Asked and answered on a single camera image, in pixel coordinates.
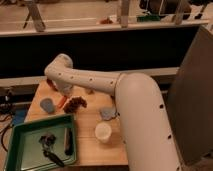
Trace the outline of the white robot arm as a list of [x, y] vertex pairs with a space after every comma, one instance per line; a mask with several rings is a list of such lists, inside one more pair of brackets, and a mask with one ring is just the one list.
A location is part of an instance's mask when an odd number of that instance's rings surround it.
[[77, 85], [115, 97], [130, 171], [182, 171], [164, 100], [156, 81], [143, 73], [78, 70], [58, 55], [44, 73], [67, 94]]

